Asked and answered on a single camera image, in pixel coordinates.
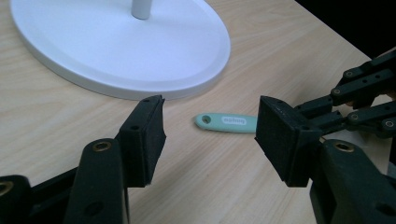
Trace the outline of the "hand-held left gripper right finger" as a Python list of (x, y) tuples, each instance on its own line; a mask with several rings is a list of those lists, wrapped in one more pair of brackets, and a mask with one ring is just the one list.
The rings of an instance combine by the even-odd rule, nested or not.
[(260, 98), (256, 141), (288, 187), (306, 187), (309, 152), (318, 144), (321, 130), (287, 103)]

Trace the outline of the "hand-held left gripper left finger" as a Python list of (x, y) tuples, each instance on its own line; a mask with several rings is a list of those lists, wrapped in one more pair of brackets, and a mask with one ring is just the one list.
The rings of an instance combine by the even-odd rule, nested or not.
[(166, 139), (163, 103), (161, 95), (141, 100), (116, 135), (127, 188), (144, 188), (152, 181)]

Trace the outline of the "white round stand base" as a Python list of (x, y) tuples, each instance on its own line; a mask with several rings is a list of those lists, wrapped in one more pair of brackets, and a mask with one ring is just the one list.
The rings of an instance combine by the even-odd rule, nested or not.
[(9, 0), (26, 48), (90, 91), (168, 100), (210, 88), (230, 58), (225, 24), (206, 0)]

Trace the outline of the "green-handled spatula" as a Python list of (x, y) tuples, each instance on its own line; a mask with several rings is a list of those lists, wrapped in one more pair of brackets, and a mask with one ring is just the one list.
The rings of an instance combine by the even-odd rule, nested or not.
[(255, 133), (257, 118), (239, 114), (203, 113), (194, 119), (204, 130), (226, 133)]

